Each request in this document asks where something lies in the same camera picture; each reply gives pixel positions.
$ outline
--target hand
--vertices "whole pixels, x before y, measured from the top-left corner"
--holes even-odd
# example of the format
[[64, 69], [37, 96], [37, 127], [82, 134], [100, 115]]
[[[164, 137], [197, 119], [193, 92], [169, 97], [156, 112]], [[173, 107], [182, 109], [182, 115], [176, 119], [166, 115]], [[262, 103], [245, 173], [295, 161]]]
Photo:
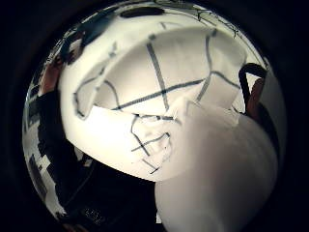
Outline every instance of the hand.
[[42, 95], [51, 92], [55, 89], [58, 78], [63, 68], [63, 62], [59, 56], [57, 56], [52, 63], [50, 63], [45, 70], [41, 82]]

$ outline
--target dark background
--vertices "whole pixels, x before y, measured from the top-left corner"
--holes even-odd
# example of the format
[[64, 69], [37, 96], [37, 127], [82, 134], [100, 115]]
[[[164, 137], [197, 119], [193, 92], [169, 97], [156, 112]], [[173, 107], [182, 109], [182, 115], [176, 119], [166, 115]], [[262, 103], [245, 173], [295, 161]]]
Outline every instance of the dark background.
[[[42, 204], [21, 153], [21, 113], [31, 73], [68, 26], [112, 1], [1, 2], [0, 230], [61, 231]], [[301, 1], [195, 1], [214, 6], [266, 52], [288, 109], [284, 171], [263, 210], [244, 231], [309, 231], [308, 8]]]

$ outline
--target white fabric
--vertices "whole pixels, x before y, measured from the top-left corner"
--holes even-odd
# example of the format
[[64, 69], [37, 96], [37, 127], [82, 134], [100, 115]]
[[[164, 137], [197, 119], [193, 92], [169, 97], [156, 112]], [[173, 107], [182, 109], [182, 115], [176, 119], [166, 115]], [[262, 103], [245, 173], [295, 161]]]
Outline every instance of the white fabric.
[[193, 103], [186, 119], [178, 139], [190, 165], [155, 184], [162, 223], [169, 232], [240, 231], [273, 189], [272, 144], [253, 120], [230, 110]]
[[[229, 109], [239, 94], [238, 72], [247, 54], [214, 28], [192, 22], [182, 28], [171, 24], [167, 31], [160, 21], [149, 20], [153, 27], [136, 24], [140, 35], [133, 29], [117, 35], [117, 27], [110, 27], [66, 67], [60, 90], [72, 144], [120, 171], [159, 181], [183, 171], [178, 164], [185, 159], [172, 163], [170, 158], [182, 147], [175, 141], [185, 133], [179, 115], [187, 102]], [[92, 69], [81, 68], [94, 61]]]

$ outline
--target black line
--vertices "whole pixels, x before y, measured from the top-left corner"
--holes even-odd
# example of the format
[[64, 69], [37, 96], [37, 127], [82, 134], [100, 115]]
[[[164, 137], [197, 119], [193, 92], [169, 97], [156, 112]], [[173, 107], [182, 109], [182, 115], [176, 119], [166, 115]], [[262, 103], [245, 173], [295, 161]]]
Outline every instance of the black line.
[[179, 125], [182, 124], [181, 120], [179, 120], [179, 119], [174, 119], [174, 118], [171, 117], [171, 116], [159, 116], [159, 118], [162, 119], [162, 120], [166, 120], [166, 121], [174, 121], [175, 123], [177, 123], [177, 124], [179, 124]]
[[161, 89], [161, 95], [163, 97], [163, 102], [164, 102], [164, 106], [165, 109], [168, 110], [169, 105], [167, 102], [167, 97], [166, 97], [166, 89], [165, 89], [165, 84], [164, 84], [164, 80], [162, 77], [162, 72], [161, 72], [161, 68], [160, 65], [158, 64], [157, 58], [155, 56], [155, 51], [154, 51], [154, 47], [152, 46], [151, 43], [147, 43], [147, 49], [148, 52], [152, 58], [153, 64], [154, 64], [154, 69], [155, 69], [155, 73], [156, 73], [156, 78], [158, 80], [158, 83], [160, 85], [160, 89]]
[[90, 78], [88, 80], [85, 80], [83, 82], [80, 83], [80, 85], [78, 86], [76, 92], [73, 93], [73, 100], [75, 102], [76, 105], [76, 109], [75, 112], [81, 116], [82, 118], [85, 117], [85, 115], [80, 111], [80, 103], [79, 103], [79, 99], [78, 99], [78, 92], [81, 90], [82, 87], [84, 87], [86, 84], [89, 84], [90, 82], [94, 81], [95, 79], [97, 79], [100, 75], [102, 75], [104, 73], [105, 67], [103, 67], [100, 72], [98, 73], [98, 75], [96, 77]]
[[234, 109], [235, 112], [240, 113], [233, 105], [232, 108]]
[[221, 77], [222, 79], [224, 79], [226, 82], [228, 82], [229, 84], [233, 85], [235, 88], [240, 89], [240, 86], [237, 85], [236, 83], [232, 82], [231, 80], [229, 80], [222, 72], [219, 71], [211, 71], [212, 74], [216, 74], [219, 77]]
[[[146, 146], [146, 145], [148, 145], [148, 144], [150, 144], [150, 143], [153, 143], [153, 142], [156, 142], [156, 141], [160, 140], [162, 137], [164, 137], [164, 135], [167, 135], [167, 136], [168, 136], [167, 133], [164, 133], [162, 136], [160, 136], [160, 137], [158, 137], [158, 138], [154, 138], [154, 139], [152, 139], [152, 140], [149, 140], [149, 141], [143, 143], [143, 147]], [[142, 148], [142, 146], [138, 146], [138, 147], [132, 149], [131, 152], [135, 152], [136, 150], [138, 150], [138, 149], [140, 149], [140, 148]]]
[[211, 83], [211, 73], [210, 75], [207, 77], [207, 79], [205, 80], [204, 82], [204, 85], [199, 93], [199, 95], [197, 96], [196, 100], [199, 102], [202, 97], [204, 96], [206, 90], [208, 89], [208, 87], [210, 86], [210, 83]]
[[145, 159], [142, 159], [142, 161], [145, 162], [148, 166], [152, 167], [154, 171], [157, 171], [158, 167], [153, 166], [151, 163], [147, 162]]
[[143, 151], [145, 152], [145, 154], [149, 157], [150, 154], [149, 154], [149, 152], [147, 151], [147, 149], [143, 146], [142, 141], [141, 141], [141, 140], [139, 139], [139, 137], [133, 132], [133, 126], [134, 126], [134, 124], [135, 124], [137, 118], [138, 118], [138, 115], [135, 115], [135, 117], [134, 117], [134, 119], [133, 119], [133, 121], [132, 121], [132, 125], [131, 125], [131, 130], [130, 130], [130, 132], [134, 135], [135, 139], [138, 141], [139, 145], [142, 147], [142, 149], [143, 149]]
[[156, 168], [154, 171], [152, 171], [150, 174], [154, 174], [160, 167]]
[[114, 85], [113, 85], [111, 82], [109, 82], [108, 80], [104, 80], [104, 83], [105, 83], [106, 85], [108, 85], [108, 86], [111, 88], [111, 90], [113, 91], [114, 96], [115, 96], [115, 100], [116, 100], [117, 107], [119, 107], [119, 105], [120, 105], [120, 103], [119, 103], [119, 98], [118, 98], [117, 91], [116, 91]]
[[[180, 14], [180, 13], [166, 13], [166, 14], [169, 14], [169, 15], [182, 15], [182, 16], [187, 16], [187, 17], [190, 17], [190, 18], [193, 18], [194, 20], [202, 23], [204, 26], [207, 26], [207, 27], [210, 27], [208, 24], [206, 24], [205, 22], [201, 21], [201, 17], [199, 17], [198, 15], [195, 15], [197, 18], [195, 18], [194, 16], [190, 16], [190, 15], [187, 15], [187, 14]], [[207, 23], [211, 24], [212, 26], [216, 26], [213, 22], [205, 19], [202, 17], [202, 19], [204, 21], [206, 21]]]
[[209, 63], [209, 67], [210, 67], [210, 74], [207, 77], [207, 79], [205, 80], [204, 85], [203, 85], [199, 95], [196, 98], [196, 100], [198, 102], [202, 99], [202, 97], [204, 96], [207, 88], [209, 87], [209, 85], [211, 83], [212, 59], [211, 59], [211, 53], [210, 53], [210, 40], [211, 40], [211, 37], [210, 36], [206, 36], [206, 38], [205, 38], [205, 51], [206, 51], [207, 61]]
[[205, 39], [205, 51], [206, 51], [206, 56], [207, 56], [207, 61], [210, 66], [210, 70], [212, 69], [212, 59], [211, 59], [211, 53], [210, 53], [210, 40], [211, 37], [207, 36]]
[[166, 30], [166, 26], [164, 22], [160, 22], [160, 24], [162, 25], [163, 29]]
[[[188, 86], [191, 86], [191, 85], [197, 85], [197, 84], [201, 83], [203, 80], [205, 80], [205, 79], [193, 80], [193, 81], [189, 81], [189, 82], [185, 82], [185, 83], [182, 83], [182, 84], [177, 84], [177, 85], [171, 86], [171, 87], [169, 87], [165, 90], [165, 93], [171, 92], [171, 91], [176, 90], [176, 89], [185, 88], [185, 87], [188, 87]], [[154, 99], [154, 98], [161, 96], [161, 95], [162, 95], [162, 93], [161, 93], [161, 91], [159, 91], [159, 92], [150, 94], [148, 96], [145, 96], [143, 98], [124, 103], [124, 104], [122, 104], [122, 105], [120, 105], [116, 108], [113, 108], [112, 110], [119, 110], [121, 108], [126, 108], [126, 107], [129, 107], [131, 105], [134, 105], [134, 104], [137, 104], [137, 103], [140, 103], [140, 102], [144, 102], [144, 101], [147, 101], [147, 100], [150, 100], [150, 99]]]

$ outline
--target black strap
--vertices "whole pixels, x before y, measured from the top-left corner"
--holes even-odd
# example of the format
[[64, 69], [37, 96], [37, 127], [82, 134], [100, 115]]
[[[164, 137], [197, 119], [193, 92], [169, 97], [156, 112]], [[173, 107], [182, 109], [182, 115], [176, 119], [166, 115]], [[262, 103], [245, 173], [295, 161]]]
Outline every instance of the black strap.
[[243, 94], [245, 108], [247, 107], [250, 98], [249, 85], [246, 77], [247, 73], [257, 75], [263, 79], [265, 79], [267, 76], [267, 71], [260, 65], [248, 63], [241, 67], [239, 70], [239, 82]]

